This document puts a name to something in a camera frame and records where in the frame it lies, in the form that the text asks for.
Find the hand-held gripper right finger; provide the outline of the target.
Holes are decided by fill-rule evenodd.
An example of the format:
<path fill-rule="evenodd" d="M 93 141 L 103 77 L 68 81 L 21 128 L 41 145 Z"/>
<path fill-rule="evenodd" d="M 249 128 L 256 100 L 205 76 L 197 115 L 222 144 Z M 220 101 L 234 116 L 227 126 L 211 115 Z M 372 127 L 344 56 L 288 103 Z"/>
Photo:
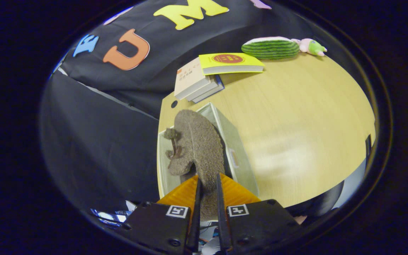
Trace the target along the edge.
<path fill-rule="evenodd" d="M 218 225 L 222 254 L 269 254 L 290 245 L 302 228 L 276 200 L 260 201 L 217 174 Z"/>

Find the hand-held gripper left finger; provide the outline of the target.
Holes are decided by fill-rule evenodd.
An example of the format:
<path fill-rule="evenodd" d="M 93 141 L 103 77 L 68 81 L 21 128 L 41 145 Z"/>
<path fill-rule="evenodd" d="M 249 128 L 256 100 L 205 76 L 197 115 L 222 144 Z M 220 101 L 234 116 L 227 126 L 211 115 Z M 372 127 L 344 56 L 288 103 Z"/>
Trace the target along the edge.
<path fill-rule="evenodd" d="M 154 254 L 197 252 L 201 198 L 201 180 L 193 176 L 157 203 L 138 205 L 123 223 L 123 237 Z"/>

